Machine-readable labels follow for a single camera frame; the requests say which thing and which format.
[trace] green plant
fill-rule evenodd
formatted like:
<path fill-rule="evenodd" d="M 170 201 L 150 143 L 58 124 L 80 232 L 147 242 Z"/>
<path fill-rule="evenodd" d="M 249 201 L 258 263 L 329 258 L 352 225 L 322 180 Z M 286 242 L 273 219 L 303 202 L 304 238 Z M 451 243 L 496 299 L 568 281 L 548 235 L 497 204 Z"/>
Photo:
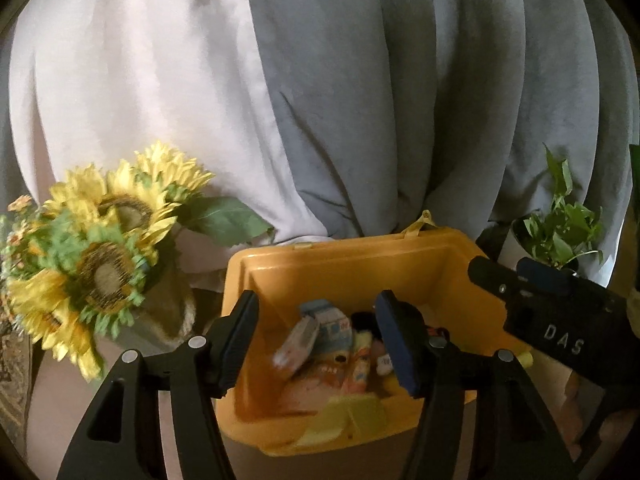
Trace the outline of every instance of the green plant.
<path fill-rule="evenodd" d="M 547 214 L 533 212 L 524 219 L 526 232 L 519 241 L 533 258 L 560 269 L 578 256 L 597 253 L 602 263 L 602 252 L 593 248 L 602 232 L 600 215 L 567 197 L 574 190 L 574 182 L 566 159 L 556 160 L 545 146 L 546 164 L 554 180 L 554 195 Z"/>

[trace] green leaf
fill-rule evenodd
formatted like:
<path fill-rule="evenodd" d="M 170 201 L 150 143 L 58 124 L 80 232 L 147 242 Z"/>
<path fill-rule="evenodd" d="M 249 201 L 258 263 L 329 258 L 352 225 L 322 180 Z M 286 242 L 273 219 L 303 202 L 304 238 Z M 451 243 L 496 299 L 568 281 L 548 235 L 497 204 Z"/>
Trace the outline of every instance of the green leaf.
<path fill-rule="evenodd" d="M 134 319 L 133 314 L 131 313 L 131 311 L 128 308 L 124 308 L 121 312 L 124 312 L 124 316 L 126 318 L 125 324 L 127 326 L 133 326 L 134 323 L 136 322 L 136 320 Z"/>
<path fill-rule="evenodd" d="M 578 207 L 577 205 L 567 204 L 564 206 L 564 211 L 567 216 L 568 223 L 582 229 L 583 231 L 590 232 L 591 227 L 587 223 L 588 216 L 584 207 Z"/>
<path fill-rule="evenodd" d="M 126 324 L 127 323 L 127 314 L 126 314 L 127 309 L 126 308 L 122 308 L 119 312 L 118 312 L 118 321 L 122 324 Z"/>
<path fill-rule="evenodd" d="M 111 339 L 115 341 L 119 335 L 120 335 L 120 325 L 116 321 L 114 321 L 113 324 L 111 325 Z"/>
<path fill-rule="evenodd" d="M 574 257 L 574 251 L 571 246 L 562 240 L 558 233 L 554 233 L 553 235 L 553 243 L 554 243 L 554 260 L 558 262 L 560 266 L 565 266 L 568 261 L 570 261 Z"/>
<path fill-rule="evenodd" d="M 139 171 L 136 173 L 136 182 L 142 183 L 145 189 L 150 189 L 153 184 L 153 179 L 146 171 Z"/>
<path fill-rule="evenodd" d="M 193 200 L 189 200 L 186 204 L 182 204 L 174 209 L 174 214 L 178 217 L 178 224 L 187 225 L 191 221 L 191 208 L 190 204 Z"/>
<path fill-rule="evenodd" d="M 569 161 L 562 161 L 562 180 L 564 184 L 564 196 L 571 195 L 571 192 L 574 190 L 574 180 L 571 178 L 571 170 L 569 170 Z"/>
<path fill-rule="evenodd" d="M 107 335 L 107 329 L 108 329 L 109 324 L 111 322 L 111 316 L 102 316 L 101 314 L 98 314 L 98 318 L 99 319 L 96 319 L 95 329 L 94 330 L 99 335 L 106 336 Z"/>
<path fill-rule="evenodd" d="M 217 245 L 232 247 L 247 243 L 272 229 L 237 198 L 196 197 L 188 203 L 187 229 L 210 237 Z"/>
<path fill-rule="evenodd" d="M 537 239 L 540 234 L 540 226 L 538 224 L 538 217 L 535 215 L 530 216 L 524 220 L 524 227 L 527 229 L 527 233 L 533 239 Z"/>
<path fill-rule="evenodd" d="M 131 279 L 129 280 L 129 285 L 139 289 L 143 288 L 142 285 L 144 285 L 144 282 L 146 280 L 146 274 L 145 274 L 145 271 L 143 270 L 143 267 L 144 266 L 140 266 L 140 268 L 135 269 L 135 271 L 131 276 Z"/>
<path fill-rule="evenodd" d="M 95 315 L 95 312 L 92 310 L 92 308 L 89 305 L 87 305 L 82 309 L 82 312 L 80 312 L 80 321 L 83 321 L 85 323 L 91 323 L 91 320 L 93 319 L 94 315 Z"/>
<path fill-rule="evenodd" d="M 554 180 L 554 202 L 568 196 L 574 190 L 569 162 L 565 159 L 558 162 L 545 144 L 546 166 Z"/>
<path fill-rule="evenodd" d="M 182 186 L 172 182 L 166 187 L 166 200 L 167 202 L 177 202 L 185 204 L 191 201 L 191 197 L 194 195 L 188 187 Z"/>
<path fill-rule="evenodd" d="M 601 222 L 598 222 L 597 224 L 593 225 L 591 227 L 591 233 L 589 235 L 589 241 L 592 240 L 597 240 L 598 238 L 600 238 L 600 235 L 602 234 L 602 224 Z"/>
<path fill-rule="evenodd" d="M 573 224 L 569 224 L 566 229 L 558 232 L 558 234 L 561 235 L 562 240 L 574 249 L 575 253 L 578 248 L 589 242 L 591 230 L 584 230 Z"/>
<path fill-rule="evenodd" d="M 545 217 L 545 221 L 543 222 L 544 237 L 550 238 L 555 232 L 562 232 L 565 226 L 566 216 L 564 209 L 553 209 L 553 211 Z"/>
<path fill-rule="evenodd" d="M 129 294 L 129 297 L 127 297 L 127 300 L 129 300 L 135 306 L 140 306 L 145 302 L 145 297 L 138 291 L 132 290 L 131 294 Z"/>

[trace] package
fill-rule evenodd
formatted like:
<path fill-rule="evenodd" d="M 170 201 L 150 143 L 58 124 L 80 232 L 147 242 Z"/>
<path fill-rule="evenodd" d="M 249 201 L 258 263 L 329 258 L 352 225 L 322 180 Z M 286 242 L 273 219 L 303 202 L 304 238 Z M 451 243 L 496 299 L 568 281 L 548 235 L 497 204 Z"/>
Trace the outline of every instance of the package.
<path fill-rule="evenodd" d="M 289 333 L 284 344 L 273 355 L 278 376 L 288 380 L 302 368 L 314 348 L 320 324 L 316 318 L 303 317 Z"/>
<path fill-rule="evenodd" d="M 393 371 L 394 366 L 391 362 L 391 357 L 389 357 L 389 354 L 380 356 L 378 358 L 378 361 L 376 362 L 376 373 L 381 377 L 385 377 Z"/>
<path fill-rule="evenodd" d="M 366 444 L 415 428 L 422 400 L 409 397 L 394 374 L 380 378 L 370 373 L 369 389 L 378 393 L 378 400 L 374 393 L 365 395 L 371 396 L 371 402 L 380 403 L 386 420 L 383 429 L 375 434 L 361 432 L 350 422 L 348 431 L 335 440 L 302 448 L 292 446 L 314 424 L 317 415 L 283 412 L 281 388 L 275 389 L 273 384 L 273 351 L 284 341 L 282 334 L 289 333 L 300 319 L 299 306 L 305 301 L 330 297 L 350 317 L 371 311 L 371 302 L 380 291 L 391 289 L 403 301 L 428 304 L 424 322 L 446 326 L 464 351 L 492 355 L 497 349 L 507 348 L 518 356 L 528 347 L 502 329 L 504 302 L 468 279 L 469 261 L 479 255 L 482 252 L 472 240 L 446 228 L 412 236 L 251 248 L 236 254 L 226 275 L 223 315 L 231 313 L 243 290 L 251 289 L 260 296 L 261 321 L 238 384 L 216 402 L 220 430 L 232 440 L 270 456 L 290 456 Z M 385 391 L 383 385 L 391 383 Z M 472 392 L 466 394 L 467 401 L 472 397 Z"/>
<path fill-rule="evenodd" d="M 355 332 L 353 335 L 353 351 L 349 361 L 347 377 L 342 383 L 340 392 L 347 394 L 363 394 L 367 391 L 369 371 L 371 370 L 371 332 Z"/>
<path fill-rule="evenodd" d="M 318 337 L 309 362 L 282 391 L 282 412 L 322 410 L 330 397 L 340 394 L 351 355 L 351 322 L 338 308 L 327 300 L 316 300 L 302 304 L 300 313 L 319 323 Z"/>

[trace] potted plant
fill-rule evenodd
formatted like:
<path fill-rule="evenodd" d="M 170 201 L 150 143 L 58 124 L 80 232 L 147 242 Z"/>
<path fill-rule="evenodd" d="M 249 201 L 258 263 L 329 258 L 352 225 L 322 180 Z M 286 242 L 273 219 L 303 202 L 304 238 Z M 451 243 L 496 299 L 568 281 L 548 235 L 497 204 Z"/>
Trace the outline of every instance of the potted plant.
<path fill-rule="evenodd" d="M 534 211 L 513 222 L 498 262 L 514 269 L 522 258 L 533 258 L 557 269 L 577 271 L 577 258 L 602 252 L 594 243 L 602 232 L 600 214 L 583 204 L 570 204 L 567 197 L 574 183 L 566 159 L 556 160 L 548 147 L 546 164 L 554 180 L 554 193 L 548 212 Z"/>

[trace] patterned rug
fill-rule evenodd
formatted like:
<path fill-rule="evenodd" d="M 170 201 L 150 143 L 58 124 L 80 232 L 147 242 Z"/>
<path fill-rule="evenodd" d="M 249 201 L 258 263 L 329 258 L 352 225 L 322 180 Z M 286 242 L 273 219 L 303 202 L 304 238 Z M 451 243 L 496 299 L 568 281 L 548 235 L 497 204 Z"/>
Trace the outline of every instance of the patterned rug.
<path fill-rule="evenodd" d="M 0 425 L 23 457 L 26 456 L 26 423 L 31 399 L 31 358 L 27 336 L 0 326 Z"/>

